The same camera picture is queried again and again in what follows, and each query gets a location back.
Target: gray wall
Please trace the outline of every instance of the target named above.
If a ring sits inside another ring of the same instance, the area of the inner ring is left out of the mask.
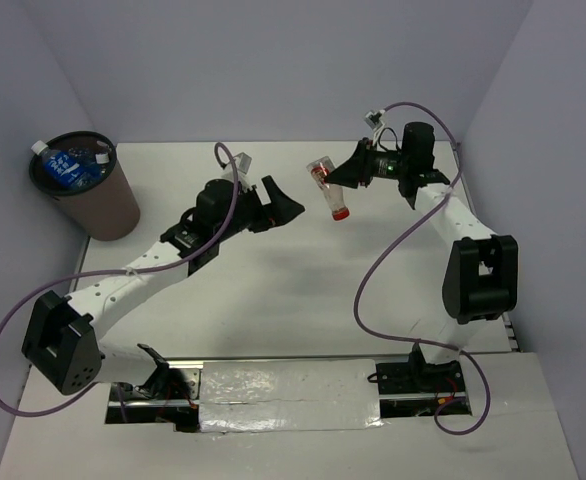
[[[520,242],[516,332],[586,479],[586,2],[534,2],[464,151],[479,214]]]
[[[531,4],[23,1],[97,128],[120,141],[353,139],[367,110],[399,99],[461,134]]]
[[[22,7],[0,0],[0,319],[29,290],[69,273],[83,239],[29,184],[29,146],[90,127]],[[28,309],[0,345],[0,393],[11,404],[17,403],[26,374],[20,346],[27,319]],[[0,411],[0,458],[12,422]]]

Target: black clamp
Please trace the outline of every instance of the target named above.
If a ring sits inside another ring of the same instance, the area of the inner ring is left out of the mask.
[[[220,243],[232,236],[249,230],[265,232],[274,227],[286,225],[304,212],[304,206],[289,198],[277,186],[271,176],[262,179],[264,189],[271,203],[262,205],[255,187],[238,193],[235,211],[224,234],[216,245],[189,263],[189,275],[202,268],[218,256]],[[182,215],[180,222],[160,236],[160,241],[169,242],[179,250],[182,258],[187,257],[215,235],[231,206],[233,183],[216,179],[208,182],[196,199],[195,207]]]
[[[435,134],[428,123],[412,122],[404,127],[402,148],[378,151],[368,138],[360,140],[346,162],[326,176],[325,181],[347,188],[368,187],[374,177],[398,181],[398,189],[415,209],[417,191],[431,183],[450,182],[433,168]]]
[[[459,362],[428,364],[418,344],[413,346],[407,362],[378,363],[375,369],[367,380],[377,384],[380,395],[439,393],[449,391],[452,386],[454,390],[465,389]]]

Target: brown trash bin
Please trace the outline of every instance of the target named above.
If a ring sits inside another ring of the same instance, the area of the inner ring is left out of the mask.
[[[111,151],[107,170],[96,182],[77,190],[62,189],[45,172],[39,155],[31,159],[29,176],[41,192],[91,237],[103,241],[117,240],[133,231],[140,220],[140,207],[117,160],[113,143],[96,132],[71,132],[46,143],[55,150],[68,151],[80,147],[98,152],[98,141],[108,144]]]

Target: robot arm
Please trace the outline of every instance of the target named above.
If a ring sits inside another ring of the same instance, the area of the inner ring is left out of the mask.
[[[380,118],[367,122],[379,131]],[[499,318],[517,302],[518,246],[511,236],[499,236],[483,225],[449,187],[442,172],[433,168],[433,127],[422,122],[404,128],[402,148],[378,151],[377,141],[364,138],[355,152],[325,179],[348,188],[367,187],[374,177],[396,180],[411,208],[427,214],[448,195],[448,202],[431,218],[440,237],[451,249],[442,284],[442,300],[450,317],[437,340],[466,347],[486,321]],[[423,348],[428,364],[454,360],[456,352]]]
[[[129,383],[149,396],[162,391],[170,372],[155,350],[142,344],[115,347],[102,338],[131,310],[217,257],[223,241],[244,230],[258,233],[286,225],[304,212],[304,207],[287,197],[271,177],[262,179],[271,200],[262,205],[255,187],[240,175],[242,188],[235,211],[220,239],[191,261],[163,269],[192,255],[218,231],[233,196],[229,169],[227,166],[221,179],[208,182],[197,196],[195,207],[125,267],[127,275],[103,278],[64,298],[49,291],[36,300],[22,353],[63,395],[79,392],[93,382]]]

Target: clear plastic bottle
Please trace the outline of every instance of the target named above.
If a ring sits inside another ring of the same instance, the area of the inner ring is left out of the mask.
[[[41,140],[35,142],[31,150],[42,157],[44,170],[62,187],[76,190],[93,182],[91,174],[66,152],[50,149]]]
[[[344,204],[344,193],[339,185],[331,185],[324,182],[324,178],[335,170],[335,165],[329,157],[322,157],[319,160],[309,163],[306,166],[311,173],[313,180],[317,183],[324,194],[324,199],[331,209],[333,220],[344,220],[350,215],[349,209]]]

